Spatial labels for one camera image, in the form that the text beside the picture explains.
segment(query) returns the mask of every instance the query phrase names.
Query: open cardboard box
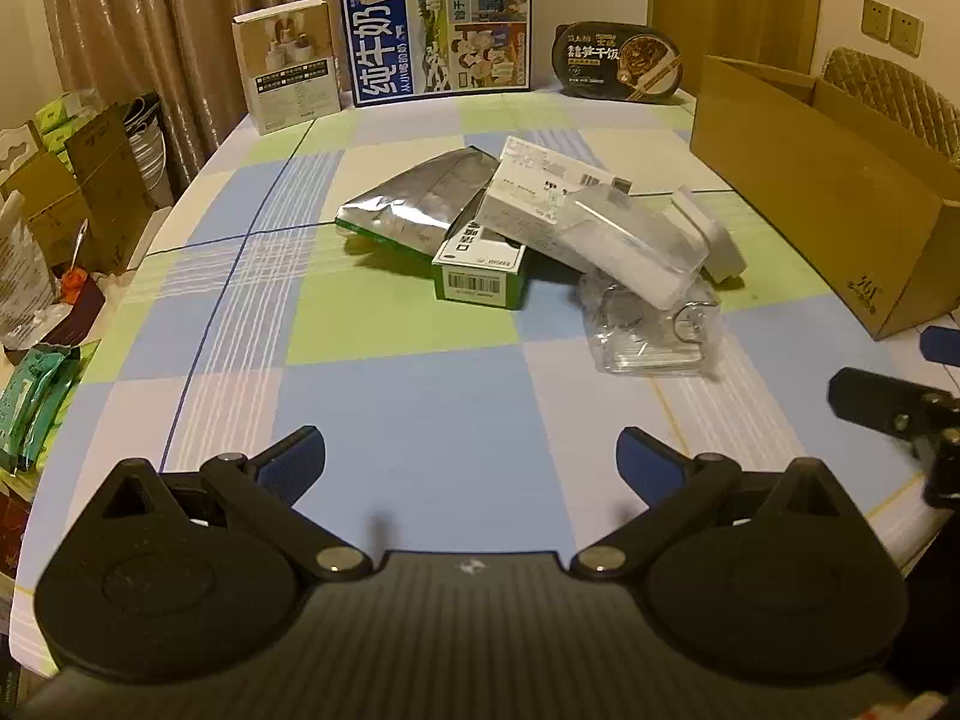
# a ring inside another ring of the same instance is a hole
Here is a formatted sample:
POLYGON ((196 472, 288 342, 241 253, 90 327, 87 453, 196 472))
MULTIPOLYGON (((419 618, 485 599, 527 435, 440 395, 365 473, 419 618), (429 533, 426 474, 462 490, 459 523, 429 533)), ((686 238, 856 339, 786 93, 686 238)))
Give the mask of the open cardboard box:
POLYGON ((83 220, 90 222, 77 263, 88 272, 121 274, 155 207, 136 165, 118 106, 90 119, 66 141, 76 175, 41 149, 2 185, 24 197, 27 227, 47 265, 69 264, 83 220))
POLYGON ((856 98, 804 74, 707 57, 690 149, 874 338, 960 304, 960 172, 856 98))

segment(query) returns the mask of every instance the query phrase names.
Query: brown curtain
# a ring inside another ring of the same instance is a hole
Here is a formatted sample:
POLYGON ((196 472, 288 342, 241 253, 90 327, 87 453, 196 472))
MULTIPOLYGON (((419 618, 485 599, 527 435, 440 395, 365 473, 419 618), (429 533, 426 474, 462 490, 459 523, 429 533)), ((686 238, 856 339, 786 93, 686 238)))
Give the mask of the brown curtain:
MULTIPOLYGON (((44 0, 64 89, 95 87, 107 103, 160 93, 181 190, 247 112, 232 17, 285 1, 44 0)), ((339 7, 331 18, 342 57, 339 7)))

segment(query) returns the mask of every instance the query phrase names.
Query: orange object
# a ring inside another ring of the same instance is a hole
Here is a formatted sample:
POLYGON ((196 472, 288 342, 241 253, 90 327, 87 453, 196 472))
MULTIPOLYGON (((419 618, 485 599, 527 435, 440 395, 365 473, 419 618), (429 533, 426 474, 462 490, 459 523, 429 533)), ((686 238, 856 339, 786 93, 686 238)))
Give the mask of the orange object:
POLYGON ((61 279, 61 293, 64 295, 64 302, 67 305, 72 306, 77 302, 86 279, 88 279, 88 274, 83 268, 74 266, 66 271, 64 278, 61 279))

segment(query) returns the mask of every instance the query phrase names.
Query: green and white box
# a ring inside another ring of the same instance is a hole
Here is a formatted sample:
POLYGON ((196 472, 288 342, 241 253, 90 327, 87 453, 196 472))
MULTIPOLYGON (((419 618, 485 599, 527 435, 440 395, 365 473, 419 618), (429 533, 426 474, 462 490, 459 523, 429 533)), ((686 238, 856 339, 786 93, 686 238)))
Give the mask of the green and white box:
POLYGON ((555 240, 553 228, 570 191, 600 185, 617 186, 622 191, 630 188, 600 167, 511 136, 476 220, 483 227, 520 241, 570 268, 587 271, 590 264, 555 240))
POLYGON ((471 218, 433 258, 437 298, 515 311, 526 282, 526 251, 471 218))

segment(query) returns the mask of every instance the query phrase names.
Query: clear plastic packaging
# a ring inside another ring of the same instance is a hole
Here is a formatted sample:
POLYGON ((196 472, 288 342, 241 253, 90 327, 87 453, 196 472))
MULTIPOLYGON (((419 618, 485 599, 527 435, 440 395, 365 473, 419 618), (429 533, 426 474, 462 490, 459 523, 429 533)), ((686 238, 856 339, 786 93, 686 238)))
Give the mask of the clear plastic packaging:
POLYGON ((570 194, 554 235, 656 308, 683 297, 707 259, 707 245, 615 187, 570 194))
POLYGON ((43 252, 23 220, 23 196, 14 191, 0 210, 0 341, 24 349, 59 297, 43 252))
POLYGON ((667 311, 599 271, 581 278, 577 295, 599 370, 637 376, 712 373, 722 328, 719 301, 702 278, 667 311))

